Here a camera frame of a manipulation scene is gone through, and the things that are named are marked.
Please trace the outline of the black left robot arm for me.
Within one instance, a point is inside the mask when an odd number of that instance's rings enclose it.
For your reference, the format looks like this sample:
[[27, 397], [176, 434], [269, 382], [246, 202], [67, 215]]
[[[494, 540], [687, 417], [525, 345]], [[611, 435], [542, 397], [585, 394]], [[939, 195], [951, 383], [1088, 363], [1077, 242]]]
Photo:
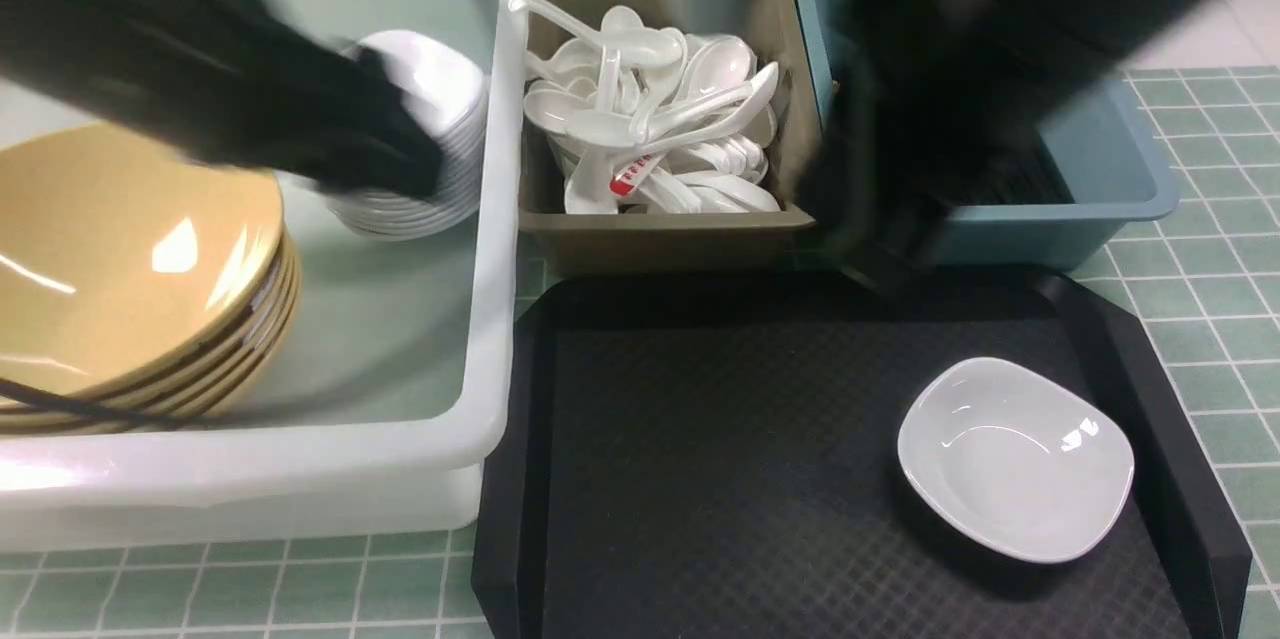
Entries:
[[270, 169], [326, 193], [436, 193], [445, 152], [390, 60], [338, 54], [266, 0], [1, 0], [10, 82], [215, 168]]

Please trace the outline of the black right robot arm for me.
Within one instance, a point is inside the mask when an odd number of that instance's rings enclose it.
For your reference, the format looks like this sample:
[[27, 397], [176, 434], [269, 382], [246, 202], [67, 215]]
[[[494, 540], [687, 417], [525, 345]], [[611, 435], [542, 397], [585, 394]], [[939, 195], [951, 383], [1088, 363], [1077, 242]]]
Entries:
[[1203, 0], [846, 0], [856, 51], [794, 182], [844, 274], [909, 286], [963, 193], [1037, 127]]

